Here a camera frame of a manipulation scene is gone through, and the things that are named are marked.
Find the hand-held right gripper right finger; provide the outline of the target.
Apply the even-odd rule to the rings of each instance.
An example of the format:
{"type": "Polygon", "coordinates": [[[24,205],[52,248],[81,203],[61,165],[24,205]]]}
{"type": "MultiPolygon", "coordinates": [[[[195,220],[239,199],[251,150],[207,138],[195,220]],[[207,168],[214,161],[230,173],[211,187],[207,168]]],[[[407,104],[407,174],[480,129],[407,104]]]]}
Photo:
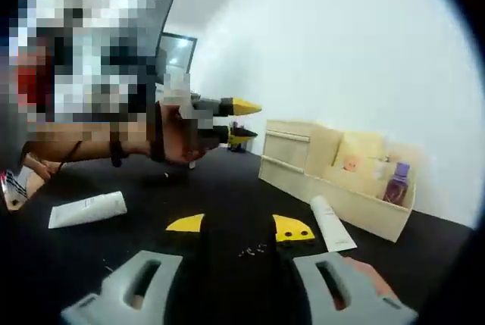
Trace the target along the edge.
{"type": "Polygon", "coordinates": [[[418,314],[380,294],[372,278],[341,254],[289,255],[293,244],[315,240],[300,220],[272,216],[278,263],[276,310],[290,324],[412,324],[418,314]]]}

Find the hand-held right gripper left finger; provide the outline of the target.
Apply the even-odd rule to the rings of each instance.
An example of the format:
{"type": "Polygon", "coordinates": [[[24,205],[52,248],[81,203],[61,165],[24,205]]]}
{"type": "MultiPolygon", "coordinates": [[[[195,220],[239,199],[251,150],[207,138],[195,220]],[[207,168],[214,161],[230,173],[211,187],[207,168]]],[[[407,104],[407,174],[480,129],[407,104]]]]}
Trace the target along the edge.
{"type": "Polygon", "coordinates": [[[216,217],[176,220],[161,245],[141,249],[61,312],[63,324],[191,324],[210,318],[208,264],[216,217]]]}

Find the person's right hand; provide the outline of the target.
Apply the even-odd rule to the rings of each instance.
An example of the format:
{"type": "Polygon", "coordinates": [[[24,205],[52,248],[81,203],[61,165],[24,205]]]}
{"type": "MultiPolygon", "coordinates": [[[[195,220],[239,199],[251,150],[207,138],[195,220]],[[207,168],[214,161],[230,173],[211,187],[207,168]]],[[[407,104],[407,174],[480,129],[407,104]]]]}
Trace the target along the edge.
{"type": "Polygon", "coordinates": [[[392,290],[386,280],[368,263],[357,261],[350,257],[344,257],[344,260],[355,270],[364,274],[373,284],[378,296],[398,299],[398,296],[392,290]]]}

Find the person's left hand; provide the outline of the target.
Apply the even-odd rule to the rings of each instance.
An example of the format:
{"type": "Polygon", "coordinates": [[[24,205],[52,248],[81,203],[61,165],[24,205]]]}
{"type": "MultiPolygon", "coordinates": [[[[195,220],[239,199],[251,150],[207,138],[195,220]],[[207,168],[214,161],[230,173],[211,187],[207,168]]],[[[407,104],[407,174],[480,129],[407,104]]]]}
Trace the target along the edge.
{"type": "Polygon", "coordinates": [[[188,164],[202,158],[209,148],[197,140],[188,119],[178,105],[156,103],[155,140],[150,143],[150,158],[155,162],[188,164]]]}

